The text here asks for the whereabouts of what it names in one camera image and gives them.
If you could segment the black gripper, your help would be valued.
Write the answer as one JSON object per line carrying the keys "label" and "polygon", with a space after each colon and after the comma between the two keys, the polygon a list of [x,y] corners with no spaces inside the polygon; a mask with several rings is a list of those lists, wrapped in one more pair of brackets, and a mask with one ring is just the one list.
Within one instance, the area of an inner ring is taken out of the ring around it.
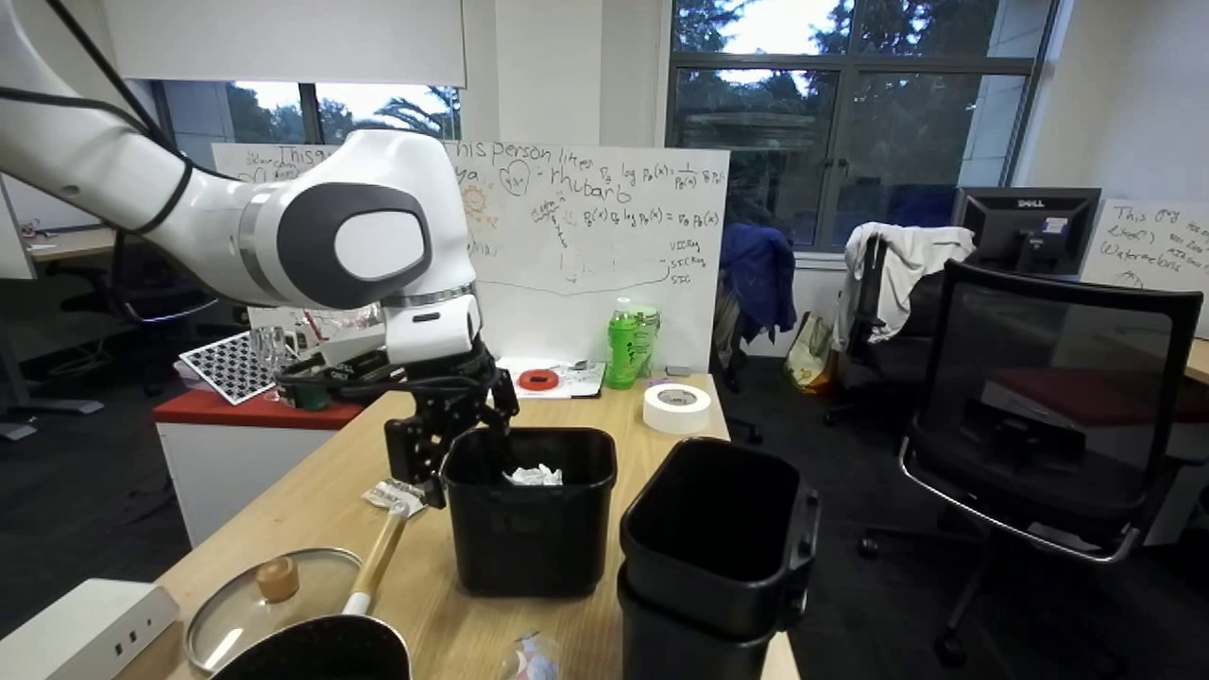
{"label": "black gripper", "polygon": [[420,488],[427,504],[445,508],[445,452],[481,421],[493,430],[508,428],[517,415],[512,381],[488,342],[477,339],[464,355],[413,363],[403,394],[413,396],[413,412],[386,421],[389,477]]}

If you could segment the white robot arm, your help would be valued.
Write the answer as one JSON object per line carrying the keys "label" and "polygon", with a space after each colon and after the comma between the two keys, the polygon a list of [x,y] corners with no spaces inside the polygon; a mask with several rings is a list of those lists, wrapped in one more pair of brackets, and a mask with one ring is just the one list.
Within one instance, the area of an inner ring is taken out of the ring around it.
{"label": "white robot arm", "polygon": [[389,477],[445,498],[443,463],[472,428],[517,415],[483,342],[467,219],[443,140],[370,122],[292,182],[216,173],[90,96],[0,0],[0,169],[132,232],[207,290],[244,304],[383,314],[327,370],[343,394],[403,389],[415,412],[386,428]]}

